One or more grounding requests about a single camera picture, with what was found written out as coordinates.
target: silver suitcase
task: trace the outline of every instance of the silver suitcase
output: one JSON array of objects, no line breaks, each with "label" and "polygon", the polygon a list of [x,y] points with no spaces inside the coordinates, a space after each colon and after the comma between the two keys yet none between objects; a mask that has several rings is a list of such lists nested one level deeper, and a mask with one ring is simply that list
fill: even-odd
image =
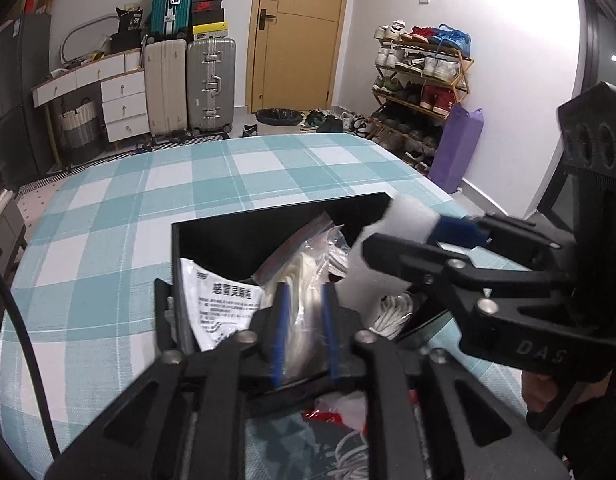
[{"label": "silver suitcase", "polygon": [[152,135],[187,129],[185,106],[185,40],[146,45],[146,104]]},{"label": "silver suitcase", "polygon": [[234,116],[237,45],[230,38],[193,41],[187,51],[187,109],[190,127],[230,133]]}]

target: teal plaid bedsheet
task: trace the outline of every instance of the teal plaid bedsheet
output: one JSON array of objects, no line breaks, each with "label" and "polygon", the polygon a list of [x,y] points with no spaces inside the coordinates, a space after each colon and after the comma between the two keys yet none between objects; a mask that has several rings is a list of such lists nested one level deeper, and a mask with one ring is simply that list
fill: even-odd
[{"label": "teal plaid bedsheet", "polygon": [[[155,278],[171,282],[173,222],[380,191],[410,194],[441,214],[465,214],[391,153],[347,134],[184,145],[71,176],[38,222],[12,285],[61,449],[154,358],[152,284]],[[484,250],[470,254],[479,266],[512,265]],[[439,343],[456,346],[453,330],[447,325]],[[494,390],[519,401],[518,381],[510,371],[462,358]],[[51,456],[8,319],[0,340],[0,417],[6,442],[41,478]],[[284,433],[283,428],[294,430]],[[330,446],[320,446],[314,431],[297,415],[263,426],[249,423],[247,476],[325,478]],[[315,461],[315,450],[321,461]]]}]

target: wooden door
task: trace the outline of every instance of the wooden door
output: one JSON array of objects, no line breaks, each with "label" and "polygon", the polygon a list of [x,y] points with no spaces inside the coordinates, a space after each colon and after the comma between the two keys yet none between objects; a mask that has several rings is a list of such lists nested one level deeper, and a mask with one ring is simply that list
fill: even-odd
[{"label": "wooden door", "polygon": [[251,111],[326,107],[338,55],[343,3],[259,1]]}]

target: door frame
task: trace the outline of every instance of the door frame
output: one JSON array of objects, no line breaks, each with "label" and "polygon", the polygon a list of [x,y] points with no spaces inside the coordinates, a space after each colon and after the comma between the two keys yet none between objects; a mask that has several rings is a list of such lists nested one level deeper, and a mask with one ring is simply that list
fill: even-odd
[{"label": "door frame", "polygon": [[[250,7],[250,26],[248,30],[248,57],[246,60],[246,107],[248,112],[252,113],[252,85],[253,72],[255,65],[255,43],[257,41],[257,30],[259,28],[259,4],[261,0],[252,0]],[[337,38],[335,40],[335,53],[332,59],[332,70],[330,71],[330,84],[328,91],[328,101],[326,106],[332,104],[332,93],[335,88],[335,77],[337,75],[337,63],[339,62],[339,51],[341,49],[341,39],[343,36],[345,6],[347,0],[341,0],[341,12],[339,12],[339,27],[337,29]]]}]

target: purple bag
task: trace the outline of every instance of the purple bag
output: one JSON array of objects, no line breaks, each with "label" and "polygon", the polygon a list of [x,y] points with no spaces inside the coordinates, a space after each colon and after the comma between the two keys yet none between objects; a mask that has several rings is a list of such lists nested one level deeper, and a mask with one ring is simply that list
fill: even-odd
[{"label": "purple bag", "polygon": [[454,193],[468,169],[483,130],[483,110],[467,111],[461,104],[450,110],[428,178],[446,193]]}]

